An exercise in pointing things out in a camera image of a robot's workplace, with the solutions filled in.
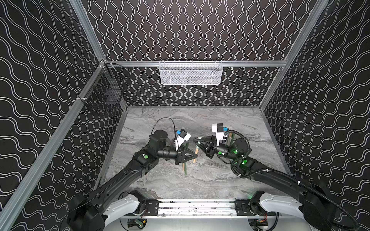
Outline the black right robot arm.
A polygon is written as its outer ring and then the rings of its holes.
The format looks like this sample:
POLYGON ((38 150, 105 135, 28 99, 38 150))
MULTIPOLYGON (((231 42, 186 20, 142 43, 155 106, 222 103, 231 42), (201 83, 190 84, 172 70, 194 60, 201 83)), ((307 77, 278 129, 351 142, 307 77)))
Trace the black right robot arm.
POLYGON ((333 228, 337 208, 328 201, 333 197, 322 181, 297 179, 251 158, 252 149, 245 137, 234 140, 230 145, 217 142, 215 136, 196 138, 194 143, 209 158, 229 159, 230 168, 237 177, 262 182, 297 200, 303 219, 316 229, 330 231, 333 228))

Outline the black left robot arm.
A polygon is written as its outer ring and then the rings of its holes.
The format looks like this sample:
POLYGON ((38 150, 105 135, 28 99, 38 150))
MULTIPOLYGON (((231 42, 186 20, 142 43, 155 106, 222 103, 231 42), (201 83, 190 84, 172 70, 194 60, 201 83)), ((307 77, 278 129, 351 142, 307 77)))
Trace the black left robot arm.
POLYGON ((151 171, 160 159, 174 160, 176 165, 196 159, 197 154, 183 146, 190 138, 185 130, 176 131, 173 141, 168 138, 167 132, 155 131, 146 146, 136 152, 117 175, 87 195, 73 197, 66 215, 67 225, 74 231, 102 231, 124 215, 144 215, 145 203, 140 195, 128 193, 122 199, 119 195, 151 171))

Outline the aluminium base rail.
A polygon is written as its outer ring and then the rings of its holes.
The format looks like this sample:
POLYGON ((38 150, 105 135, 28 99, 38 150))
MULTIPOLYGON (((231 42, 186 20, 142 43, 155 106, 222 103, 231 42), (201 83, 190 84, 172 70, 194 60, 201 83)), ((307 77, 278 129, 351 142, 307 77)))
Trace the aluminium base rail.
POLYGON ((263 196, 262 205, 249 199, 149 199, 140 218, 265 218, 277 213, 304 218, 301 203, 281 196, 263 196))

